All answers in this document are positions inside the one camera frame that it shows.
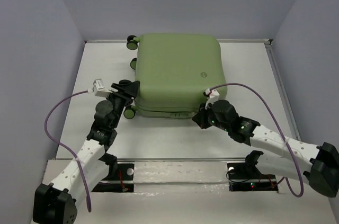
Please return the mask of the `green hard-shell suitcase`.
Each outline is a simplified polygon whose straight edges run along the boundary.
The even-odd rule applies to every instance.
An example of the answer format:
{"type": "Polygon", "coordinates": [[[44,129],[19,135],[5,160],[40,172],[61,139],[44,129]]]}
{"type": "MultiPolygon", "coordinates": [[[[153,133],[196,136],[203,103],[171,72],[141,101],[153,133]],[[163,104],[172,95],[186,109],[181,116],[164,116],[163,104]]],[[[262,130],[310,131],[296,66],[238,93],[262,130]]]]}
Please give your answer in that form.
{"type": "Polygon", "coordinates": [[[144,117],[185,119],[206,102],[208,88],[226,83],[221,47],[211,35],[147,33],[127,37],[140,82],[133,109],[144,117]]]}

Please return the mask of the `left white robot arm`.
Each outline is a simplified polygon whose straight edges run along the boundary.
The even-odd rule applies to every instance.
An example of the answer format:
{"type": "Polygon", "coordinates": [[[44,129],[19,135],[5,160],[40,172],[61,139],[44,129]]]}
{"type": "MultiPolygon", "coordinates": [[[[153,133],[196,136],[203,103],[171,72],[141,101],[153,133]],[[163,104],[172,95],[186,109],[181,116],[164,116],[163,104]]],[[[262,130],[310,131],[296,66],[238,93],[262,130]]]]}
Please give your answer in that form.
{"type": "Polygon", "coordinates": [[[117,157],[109,154],[108,150],[117,136],[120,118],[137,97],[139,88],[138,80],[131,82],[124,79],[107,89],[101,79],[96,79],[91,88],[73,94],[93,94],[102,100],[95,106],[94,121],[77,153],[56,140],[49,131],[45,132],[49,139],[69,151],[72,159],[51,182],[37,187],[33,222],[74,223],[83,202],[88,212],[92,212],[92,190],[104,178],[111,179],[117,174],[117,157]]]}

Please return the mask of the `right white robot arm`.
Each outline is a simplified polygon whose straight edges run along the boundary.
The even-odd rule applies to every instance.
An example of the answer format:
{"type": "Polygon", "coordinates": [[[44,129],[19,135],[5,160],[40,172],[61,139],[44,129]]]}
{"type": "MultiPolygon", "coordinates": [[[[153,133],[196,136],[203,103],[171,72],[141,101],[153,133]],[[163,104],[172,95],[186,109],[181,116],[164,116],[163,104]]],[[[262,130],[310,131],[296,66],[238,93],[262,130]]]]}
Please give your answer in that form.
{"type": "Polygon", "coordinates": [[[338,150],[334,145],[314,145],[284,137],[238,115],[226,100],[201,104],[192,121],[201,129],[216,127],[237,143],[253,147],[244,164],[247,176],[274,174],[302,181],[328,198],[337,196],[338,150]]]}

